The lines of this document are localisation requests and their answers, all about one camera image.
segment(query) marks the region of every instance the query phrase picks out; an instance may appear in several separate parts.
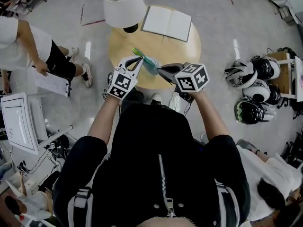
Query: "gray floor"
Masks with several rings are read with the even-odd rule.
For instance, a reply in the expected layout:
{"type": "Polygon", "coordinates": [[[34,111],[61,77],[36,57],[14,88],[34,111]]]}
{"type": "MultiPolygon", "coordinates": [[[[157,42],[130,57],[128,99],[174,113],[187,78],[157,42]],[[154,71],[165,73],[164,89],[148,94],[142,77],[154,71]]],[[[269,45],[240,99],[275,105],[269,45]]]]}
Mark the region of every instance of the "gray floor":
{"type": "MultiPolygon", "coordinates": [[[[241,92],[228,87],[223,78],[223,70],[236,59],[237,48],[243,60],[266,53],[268,47],[276,50],[286,46],[303,58],[302,42],[296,27],[287,25],[279,15],[275,15],[275,8],[267,0],[233,0],[234,6],[230,0],[144,1],[146,4],[166,5],[193,17],[202,44],[200,61],[207,66],[211,79],[205,91],[227,124],[234,140],[246,139],[261,150],[268,151],[269,155],[281,153],[286,141],[292,140],[296,131],[301,129],[303,117],[293,120],[292,109],[283,107],[271,122],[250,126],[237,122],[234,117],[234,104],[241,97],[241,92]]],[[[58,45],[79,47],[77,62],[90,59],[94,75],[92,88],[86,89],[80,79],[75,79],[72,82],[71,97],[56,96],[42,101],[48,127],[62,129],[73,124],[75,128],[71,135],[78,139],[87,134],[104,102],[102,93],[107,87],[106,77],[113,69],[107,55],[111,28],[105,22],[81,26],[103,19],[102,0],[48,0],[47,3],[38,4],[27,19],[32,25],[51,34],[58,45]]],[[[11,87],[14,92],[37,91],[30,71],[14,72],[11,87]]],[[[155,91],[144,92],[149,97],[155,91]]],[[[160,93],[164,103],[168,104],[171,98],[169,89],[160,93]]],[[[182,102],[182,112],[185,106],[186,103],[182,102]]],[[[193,136],[199,139],[205,129],[195,103],[186,117],[193,136]]],[[[28,168],[33,167],[37,161],[37,157],[18,149],[14,149],[13,155],[16,162],[26,160],[28,168]]],[[[36,177],[42,179],[43,175],[49,174],[51,168],[52,164],[46,160],[36,172],[36,177]]]]}

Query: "backpack strap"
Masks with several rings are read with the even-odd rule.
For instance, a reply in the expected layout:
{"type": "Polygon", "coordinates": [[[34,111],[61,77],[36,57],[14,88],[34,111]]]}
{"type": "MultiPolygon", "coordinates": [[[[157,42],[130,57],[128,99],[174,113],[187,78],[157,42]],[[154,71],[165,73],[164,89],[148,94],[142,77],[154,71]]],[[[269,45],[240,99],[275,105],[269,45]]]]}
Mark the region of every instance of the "backpack strap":
{"type": "Polygon", "coordinates": [[[99,167],[105,160],[108,160],[108,158],[110,158],[110,152],[104,156],[89,183],[84,188],[80,188],[77,194],[69,201],[67,213],[70,227],[91,227],[91,216],[94,201],[92,186],[99,167]]]}
{"type": "Polygon", "coordinates": [[[240,223],[240,210],[236,195],[230,187],[226,187],[222,183],[219,183],[217,181],[216,184],[221,215],[220,227],[238,227],[240,223]],[[228,212],[225,206],[226,204],[228,204],[229,206],[228,212]]]}

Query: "hand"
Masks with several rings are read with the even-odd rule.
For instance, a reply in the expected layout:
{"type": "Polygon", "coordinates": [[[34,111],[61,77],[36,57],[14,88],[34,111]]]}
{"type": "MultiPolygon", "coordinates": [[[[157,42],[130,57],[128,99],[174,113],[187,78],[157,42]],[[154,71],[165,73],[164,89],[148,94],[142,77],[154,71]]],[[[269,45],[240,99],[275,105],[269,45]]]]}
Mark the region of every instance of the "hand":
{"type": "Polygon", "coordinates": [[[50,191],[46,190],[45,193],[48,199],[52,199],[52,193],[50,191]]]}
{"type": "Polygon", "coordinates": [[[9,80],[6,78],[2,78],[2,86],[3,86],[3,93],[7,95],[9,93],[9,80]]]}
{"type": "Polygon", "coordinates": [[[49,69],[48,69],[48,67],[47,67],[47,64],[46,64],[44,61],[42,61],[42,60],[39,59],[38,61],[34,62],[34,64],[35,64],[35,66],[36,66],[36,70],[37,70],[39,73],[41,73],[41,74],[44,75],[44,76],[47,76],[46,71],[49,72],[49,69]]]}

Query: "open notebook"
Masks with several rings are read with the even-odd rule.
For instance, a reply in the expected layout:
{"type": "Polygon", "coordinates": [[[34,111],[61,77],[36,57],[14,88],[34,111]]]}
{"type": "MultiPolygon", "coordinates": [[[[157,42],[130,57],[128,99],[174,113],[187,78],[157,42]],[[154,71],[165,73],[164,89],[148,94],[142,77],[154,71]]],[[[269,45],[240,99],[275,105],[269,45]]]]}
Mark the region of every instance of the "open notebook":
{"type": "Polygon", "coordinates": [[[179,11],[150,6],[142,30],[187,42],[191,19],[191,16],[179,11]]]}
{"type": "Polygon", "coordinates": [[[44,89],[59,93],[64,96],[70,95],[71,84],[66,78],[47,72],[47,77],[37,72],[33,66],[33,73],[35,78],[35,85],[44,89]]]}

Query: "round wooden table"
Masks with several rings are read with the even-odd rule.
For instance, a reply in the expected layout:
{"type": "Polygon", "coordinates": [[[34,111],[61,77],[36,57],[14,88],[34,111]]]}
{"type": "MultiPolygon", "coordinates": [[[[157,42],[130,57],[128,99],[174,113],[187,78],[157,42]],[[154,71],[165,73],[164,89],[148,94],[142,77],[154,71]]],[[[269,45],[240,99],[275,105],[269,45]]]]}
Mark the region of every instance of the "round wooden table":
{"type": "MultiPolygon", "coordinates": [[[[201,42],[193,23],[187,43],[167,36],[141,31],[142,23],[143,21],[139,23],[138,30],[131,34],[120,28],[112,29],[109,39],[109,58],[114,67],[122,58],[134,55],[132,48],[137,48],[145,55],[157,58],[162,65],[199,62],[201,42]]],[[[147,89],[162,89],[171,86],[160,75],[150,74],[144,66],[142,66],[137,79],[137,86],[147,89]]]]}

